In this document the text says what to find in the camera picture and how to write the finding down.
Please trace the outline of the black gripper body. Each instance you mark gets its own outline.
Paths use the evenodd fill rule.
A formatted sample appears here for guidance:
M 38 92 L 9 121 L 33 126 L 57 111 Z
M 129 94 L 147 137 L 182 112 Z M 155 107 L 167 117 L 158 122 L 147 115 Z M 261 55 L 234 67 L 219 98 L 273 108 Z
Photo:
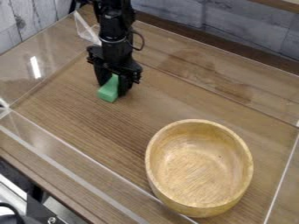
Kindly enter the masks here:
M 141 82 L 143 68 L 133 57 L 134 39 L 125 38 L 118 42 L 105 42 L 87 47 L 89 63 L 103 63 L 115 74 L 133 74 L 135 83 Z

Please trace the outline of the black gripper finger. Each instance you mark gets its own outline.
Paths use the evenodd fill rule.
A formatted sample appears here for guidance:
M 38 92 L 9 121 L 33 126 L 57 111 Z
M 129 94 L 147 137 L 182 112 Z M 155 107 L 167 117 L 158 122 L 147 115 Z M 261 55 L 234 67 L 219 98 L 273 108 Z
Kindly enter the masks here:
M 98 78 L 98 84 L 105 86 L 113 77 L 113 71 L 109 66 L 103 63 L 94 64 L 95 75 Z
M 121 74 L 118 78 L 119 78 L 118 94 L 119 96 L 125 96 L 134 86 L 135 76 L 131 73 L 129 73 L 129 74 Z

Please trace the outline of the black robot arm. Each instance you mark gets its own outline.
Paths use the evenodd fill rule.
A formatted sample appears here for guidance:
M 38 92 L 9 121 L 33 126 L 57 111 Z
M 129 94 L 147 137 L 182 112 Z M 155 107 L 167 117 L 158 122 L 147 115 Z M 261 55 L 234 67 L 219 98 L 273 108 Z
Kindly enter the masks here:
M 135 35 L 143 39 L 134 28 L 137 11 L 131 0 L 93 0 L 93 7 L 99 23 L 101 45 L 87 47 L 87 61 L 94 66 L 99 86 L 103 88 L 115 75 L 117 93 L 125 96 L 134 84 L 141 83 L 143 72 L 134 59 L 134 51 L 142 51 L 146 45 L 135 47 L 134 44 Z

